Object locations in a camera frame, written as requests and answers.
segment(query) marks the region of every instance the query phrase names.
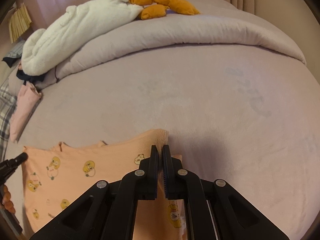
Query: orange stuffed animal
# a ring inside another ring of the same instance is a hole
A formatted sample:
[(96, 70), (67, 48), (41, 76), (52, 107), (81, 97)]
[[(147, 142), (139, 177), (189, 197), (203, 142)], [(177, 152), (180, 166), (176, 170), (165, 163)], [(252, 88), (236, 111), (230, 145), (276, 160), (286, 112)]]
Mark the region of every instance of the orange stuffed animal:
[(164, 17), (169, 8), (184, 15), (200, 14), (187, 0), (129, 0), (129, 2), (140, 6), (150, 5), (139, 14), (139, 18), (142, 20)]

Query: plaid pillow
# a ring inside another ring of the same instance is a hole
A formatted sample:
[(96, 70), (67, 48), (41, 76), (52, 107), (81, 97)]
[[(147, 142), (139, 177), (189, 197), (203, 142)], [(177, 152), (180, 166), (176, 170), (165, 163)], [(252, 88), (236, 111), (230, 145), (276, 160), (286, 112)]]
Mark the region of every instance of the plaid pillow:
[(21, 40), (19, 41), (13, 48), (12, 50), (10, 50), (2, 59), (4, 62), (6, 62), (8, 64), (9, 67), (12, 67), (13, 63), (15, 63), (15, 61), (18, 58), (21, 58), (22, 56), (22, 49), (23, 49), (23, 45), (26, 41)]
[(0, 162), (4, 161), (10, 131), (10, 118), (17, 105), (17, 98), (9, 93), (9, 80), (0, 87)]

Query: cartoon duck print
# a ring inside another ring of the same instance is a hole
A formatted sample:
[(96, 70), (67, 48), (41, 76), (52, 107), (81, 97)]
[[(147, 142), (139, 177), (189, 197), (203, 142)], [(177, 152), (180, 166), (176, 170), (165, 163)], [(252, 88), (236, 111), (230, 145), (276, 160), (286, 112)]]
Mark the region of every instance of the cartoon duck print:
[(33, 217), (34, 217), (36, 220), (39, 219), (39, 213), (38, 213), (38, 211), (37, 211), (35, 208), (32, 209), (32, 214), (33, 214)]
[(137, 165), (139, 165), (139, 164), (140, 164), (140, 161), (143, 160), (143, 159), (145, 159), (144, 154), (138, 154), (138, 157), (136, 157), (136, 158), (134, 159), (134, 163), (137, 164)]
[(70, 205), (70, 203), (67, 199), (62, 199), (61, 204), (60, 204), (62, 210), (66, 209), (69, 205)]
[(55, 177), (58, 176), (58, 168), (60, 167), (61, 161), (58, 157), (53, 157), (49, 166), (47, 166), (47, 170), (48, 170), (48, 177), (51, 180), (54, 180)]
[(84, 164), (83, 171), (87, 177), (93, 177), (96, 174), (96, 170), (94, 169), (95, 164), (93, 161), (87, 161)]
[(168, 219), (169, 219), (170, 223), (175, 228), (180, 228), (181, 227), (181, 220), (180, 220), (180, 216), (179, 216), (178, 206), (176, 204), (170, 204), (167, 209), (167, 214), (168, 214)]
[(29, 176), (27, 181), (27, 187), (30, 191), (36, 192), (37, 188), (42, 186), (39, 176), (34, 172)]

